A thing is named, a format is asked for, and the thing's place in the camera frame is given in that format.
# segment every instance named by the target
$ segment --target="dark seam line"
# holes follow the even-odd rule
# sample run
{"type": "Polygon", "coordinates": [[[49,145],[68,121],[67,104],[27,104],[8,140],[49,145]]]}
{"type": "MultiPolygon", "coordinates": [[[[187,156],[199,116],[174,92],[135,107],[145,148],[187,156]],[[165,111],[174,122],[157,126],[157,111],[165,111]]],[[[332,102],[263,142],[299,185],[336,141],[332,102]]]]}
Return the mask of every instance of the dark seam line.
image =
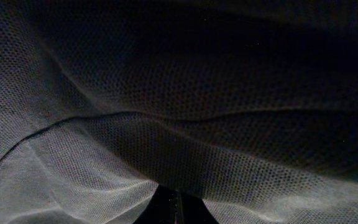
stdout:
{"type": "Polygon", "coordinates": [[[53,124],[51,124],[50,126],[47,126],[46,128],[40,129],[38,131],[36,131],[33,134],[30,134],[28,136],[26,136],[25,138],[21,139],[19,142],[17,142],[15,145],[13,145],[3,156],[2,158],[0,158],[0,162],[2,160],[4,160],[7,155],[13,151],[17,146],[19,146],[22,142],[31,139],[33,137],[36,137],[38,135],[43,134],[44,132],[48,131],[49,129],[52,129],[54,127],[59,127],[65,123],[68,123],[70,121],[73,120],[94,120],[94,119],[101,119],[101,118],[107,118],[110,116],[119,116],[119,115],[126,115],[126,116],[148,116],[148,117],[152,117],[152,118],[157,118],[157,119],[162,119],[165,121],[173,121],[173,122],[179,122],[179,123],[206,123],[206,122],[210,122],[210,121],[215,121],[215,120],[219,120],[219,119],[223,119],[223,118],[227,118],[227,117],[232,117],[232,116],[244,116],[244,115],[255,115],[255,114],[274,114],[274,115],[278,115],[278,114],[284,114],[284,113],[296,113],[299,114],[299,112],[301,112],[302,114],[335,114],[338,113],[339,111],[336,110],[331,110],[331,111],[324,111],[324,110],[278,110],[278,111],[248,111],[248,112],[237,112],[237,113],[231,113],[231,114],[222,114],[219,116],[215,116],[215,117],[211,117],[211,118],[207,118],[207,119],[201,119],[201,120],[186,120],[186,119],[170,119],[170,118],[163,118],[161,116],[156,116],[156,115],[151,115],[151,114],[145,114],[145,113],[141,113],[141,112],[136,112],[136,111],[123,111],[123,112],[117,112],[117,113],[113,113],[113,114],[104,114],[104,115],[98,115],[98,116],[89,116],[89,117],[83,117],[83,116],[74,116],[71,118],[66,118],[60,121],[57,121],[53,124]]]}

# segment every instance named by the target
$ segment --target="black object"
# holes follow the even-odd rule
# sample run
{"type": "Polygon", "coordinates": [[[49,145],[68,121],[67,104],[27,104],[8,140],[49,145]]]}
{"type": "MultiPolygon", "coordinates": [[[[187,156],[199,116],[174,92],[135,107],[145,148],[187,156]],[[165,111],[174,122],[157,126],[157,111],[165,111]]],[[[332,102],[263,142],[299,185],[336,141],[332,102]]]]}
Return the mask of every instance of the black object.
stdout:
{"type": "Polygon", "coordinates": [[[134,224],[218,223],[200,198],[170,190],[161,185],[134,224]]]}

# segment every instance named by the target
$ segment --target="gray fabric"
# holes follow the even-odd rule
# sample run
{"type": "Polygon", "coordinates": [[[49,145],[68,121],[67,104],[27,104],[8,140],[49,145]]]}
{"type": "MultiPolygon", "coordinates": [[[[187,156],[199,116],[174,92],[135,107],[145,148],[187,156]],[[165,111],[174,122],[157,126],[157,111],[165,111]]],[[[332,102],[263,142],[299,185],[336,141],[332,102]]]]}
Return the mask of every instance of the gray fabric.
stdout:
{"type": "Polygon", "coordinates": [[[144,42],[132,3],[0,1],[0,223],[132,223],[158,184],[219,223],[358,223],[357,70],[144,42]]]}

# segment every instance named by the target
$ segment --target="garment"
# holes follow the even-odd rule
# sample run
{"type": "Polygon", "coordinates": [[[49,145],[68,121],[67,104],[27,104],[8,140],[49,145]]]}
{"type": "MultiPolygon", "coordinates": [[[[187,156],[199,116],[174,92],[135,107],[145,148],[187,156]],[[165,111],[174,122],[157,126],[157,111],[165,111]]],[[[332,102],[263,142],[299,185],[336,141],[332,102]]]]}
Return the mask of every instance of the garment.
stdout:
{"type": "Polygon", "coordinates": [[[358,223],[358,1],[0,0],[0,223],[358,223]]]}

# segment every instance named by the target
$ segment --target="fabric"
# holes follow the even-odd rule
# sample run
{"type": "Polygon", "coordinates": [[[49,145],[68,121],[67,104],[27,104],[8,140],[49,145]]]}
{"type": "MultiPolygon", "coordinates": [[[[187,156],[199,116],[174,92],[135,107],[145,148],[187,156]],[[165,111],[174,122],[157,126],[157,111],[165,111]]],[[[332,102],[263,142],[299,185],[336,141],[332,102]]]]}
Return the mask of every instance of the fabric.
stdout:
{"type": "Polygon", "coordinates": [[[358,1],[0,0],[0,223],[358,224],[358,1]]]}

